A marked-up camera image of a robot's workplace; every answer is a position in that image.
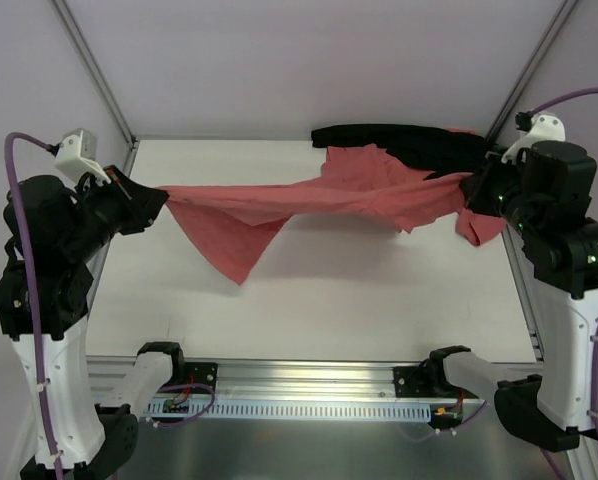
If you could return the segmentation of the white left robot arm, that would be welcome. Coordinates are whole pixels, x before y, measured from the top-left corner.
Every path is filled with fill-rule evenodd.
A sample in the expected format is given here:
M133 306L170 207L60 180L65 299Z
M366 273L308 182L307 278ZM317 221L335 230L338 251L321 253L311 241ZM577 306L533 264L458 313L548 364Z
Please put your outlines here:
M106 179L85 174L74 187L52 175L16 182L3 212L11 236L0 279L0 325L18 355L33 397L37 447L24 479L106 479L132 457L138 420L162 388L186 382L183 351L156 341L138 351L131 371L96 400L86 336L89 261L116 235L149 228L168 200L115 167Z

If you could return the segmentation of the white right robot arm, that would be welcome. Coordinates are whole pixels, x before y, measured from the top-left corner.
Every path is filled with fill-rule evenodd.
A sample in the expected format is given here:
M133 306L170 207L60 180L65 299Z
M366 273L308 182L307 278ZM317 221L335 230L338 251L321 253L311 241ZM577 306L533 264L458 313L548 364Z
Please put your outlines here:
M518 234L540 291L543 369L524 376L469 348L432 351L427 388L466 391L491 404L512 436L550 452L598 440L598 221L587 214L597 165L578 145L542 140L494 159L462 185L469 210Z

